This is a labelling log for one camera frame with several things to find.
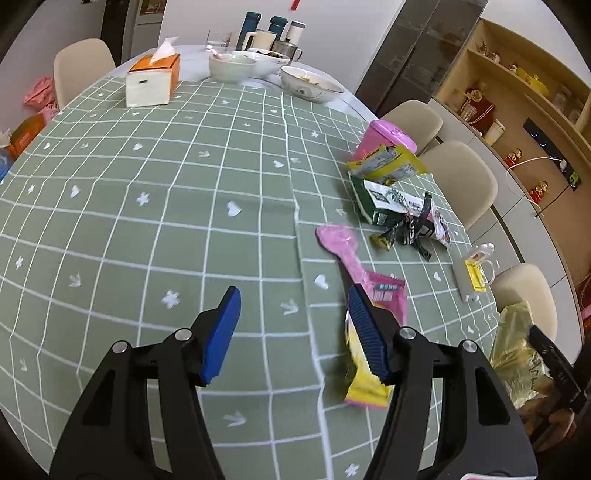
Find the box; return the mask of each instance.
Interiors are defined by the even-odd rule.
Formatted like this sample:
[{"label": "box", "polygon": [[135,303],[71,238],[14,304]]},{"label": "box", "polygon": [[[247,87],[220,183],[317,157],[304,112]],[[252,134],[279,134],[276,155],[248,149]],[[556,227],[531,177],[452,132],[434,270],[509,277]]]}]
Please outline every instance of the box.
[{"label": "box", "polygon": [[35,140],[35,137],[45,128],[45,119],[42,113],[27,118],[14,131],[11,137],[11,145],[8,146],[13,160],[16,160],[21,153]]},{"label": "box", "polygon": [[178,83],[178,53],[150,65],[152,54],[136,63],[125,79],[127,107],[168,105]]}]

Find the pink bag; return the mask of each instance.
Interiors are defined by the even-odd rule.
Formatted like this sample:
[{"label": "pink bag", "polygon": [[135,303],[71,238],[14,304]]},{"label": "pink bag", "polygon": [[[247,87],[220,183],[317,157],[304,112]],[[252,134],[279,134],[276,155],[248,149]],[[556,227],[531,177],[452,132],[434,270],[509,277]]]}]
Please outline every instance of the pink bag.
[{"label": "pink bag", "polygon": [[25,95],[25,105],[39,110],[43,114],[45,123],[49,123],[57,113],[56,92],[53,87],[53,78],[43,77]]}]

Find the screw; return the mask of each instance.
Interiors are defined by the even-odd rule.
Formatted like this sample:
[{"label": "screw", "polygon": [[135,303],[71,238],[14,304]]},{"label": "screw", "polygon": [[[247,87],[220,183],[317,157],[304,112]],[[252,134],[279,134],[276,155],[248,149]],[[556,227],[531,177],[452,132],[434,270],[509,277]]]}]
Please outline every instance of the screw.
[{"label": "screw", "polygon": [[127,350],[127,342],[124,340],[119,340],[119,342],[115,342],[113,347],[111,348],[115,353],[123,353]]},{"label": "screw", "polygon": [[466,340],[462,346],[466,352],[474,353],[478,350],[478,345],[472,342],[472,340]]},{"label": "screw", "polygon": [[417,332],[415,332],[414,329],[410,327],[403,327],[400,329],[400,336],[402,338],[406,338],[406,340],[412,340],[417,336]]},{"label": "screw", "polygon": [[177,330],[176,332],[174,332],[174,337],[179,341],[179,342],[186,342],[187,340],[189,340],[191,338],[191,330],[189,330],[188,328],[181,328],[180,330]]}]

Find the tissue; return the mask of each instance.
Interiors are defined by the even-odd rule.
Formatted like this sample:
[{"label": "tissue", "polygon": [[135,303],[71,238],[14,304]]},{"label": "tissue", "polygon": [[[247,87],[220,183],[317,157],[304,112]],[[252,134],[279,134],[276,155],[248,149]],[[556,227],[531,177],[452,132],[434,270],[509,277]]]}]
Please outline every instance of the tissue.
[{"label": "tissue", "polygon": [[173,47],[173,43],[178,40],[178,37],[168,37],[164,39],[160,48],[156,50],[152,59],[150,60],[150,65],[156,63],[159,60],[165,59],[167,57],[171,57],[176,53]]}]

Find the orange tissue box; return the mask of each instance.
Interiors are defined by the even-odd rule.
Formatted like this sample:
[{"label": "orange tissue box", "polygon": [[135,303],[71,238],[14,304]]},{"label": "orange tissue box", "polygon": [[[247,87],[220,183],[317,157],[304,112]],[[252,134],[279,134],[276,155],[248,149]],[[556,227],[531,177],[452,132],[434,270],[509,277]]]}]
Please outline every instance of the orange tissue box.
[{"label": "orange tissue box", "polygon": [[152,54],[136,63],[125,79],[127,107],[168,105],[178,83],[181,56],[176,53],[150,65]]}]

